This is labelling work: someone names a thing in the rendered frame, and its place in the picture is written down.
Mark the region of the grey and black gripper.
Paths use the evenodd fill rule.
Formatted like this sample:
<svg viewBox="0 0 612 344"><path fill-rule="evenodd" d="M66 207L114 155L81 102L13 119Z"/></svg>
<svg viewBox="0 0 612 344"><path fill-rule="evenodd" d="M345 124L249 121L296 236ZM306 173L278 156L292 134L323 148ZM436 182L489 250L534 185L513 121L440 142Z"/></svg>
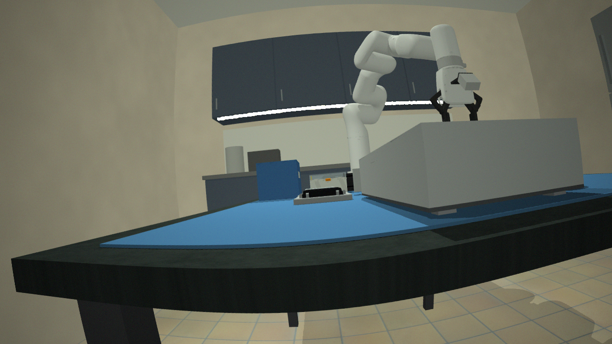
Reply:
<svg viewBox="0 0 612 344"><path fill-rule="evenodd" d="M476 92L465 91L460 84L451 84L451 81L458 77L458 73L467 73L467 71L461 65L449 65L437 71L437 93L430 98L430 102L442 116L442 122L450 121L448 107L467 107L470 111L470 120L478 120L477 111L481 106L482 97ZM474 100L476 104L473 104Z"/></svg>

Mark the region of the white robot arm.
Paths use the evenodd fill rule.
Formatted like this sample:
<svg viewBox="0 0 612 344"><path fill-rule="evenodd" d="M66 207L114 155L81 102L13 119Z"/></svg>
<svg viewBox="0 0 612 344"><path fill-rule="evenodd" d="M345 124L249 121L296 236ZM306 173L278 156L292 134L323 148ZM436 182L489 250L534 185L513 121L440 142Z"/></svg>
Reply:
<svg viewBox="0 0 612 344"><path fill-rule="evenodd" d="M375 124L380 119L387 92L377 82L381 76L394 71L396 60L392 56L437 61L438 70L449 65L467 66L461 59L456 34L450 25L431 28L430 36L371 32L354 56L355 66L361 69L352 95L357 104L347 104L342 111L350 155L348 173L360 168L359 159L370 153L369 133L364 124ZM465 91L479 91L481 82L473 73L458 73L451 84L460 84Z"/></svg>

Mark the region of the blue open-top bin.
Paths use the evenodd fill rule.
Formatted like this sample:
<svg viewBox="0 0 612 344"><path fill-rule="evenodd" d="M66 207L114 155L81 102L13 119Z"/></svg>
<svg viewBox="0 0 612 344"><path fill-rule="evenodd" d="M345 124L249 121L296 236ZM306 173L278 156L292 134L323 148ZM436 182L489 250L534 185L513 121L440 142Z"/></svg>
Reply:
<svg viewBox="0 0 612 344"><path fill-rule="evenodd" d="M297 160L256 163L259 201L291 199L302 194Z"/></svg>

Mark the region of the blue bench mat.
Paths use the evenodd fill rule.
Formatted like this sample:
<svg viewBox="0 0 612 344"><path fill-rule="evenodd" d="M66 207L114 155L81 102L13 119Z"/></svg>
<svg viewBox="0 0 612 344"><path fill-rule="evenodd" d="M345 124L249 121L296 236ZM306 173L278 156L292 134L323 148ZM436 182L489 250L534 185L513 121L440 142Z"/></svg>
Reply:
<svg viewBox="0 0 612 344"><path fill-rule="evenodd" d="M432 214L375 198L294 205L253 201L99 244L115 248L224 249L313 245L445 228L612 195L612 173L584 174L584 188Z"/></svg>

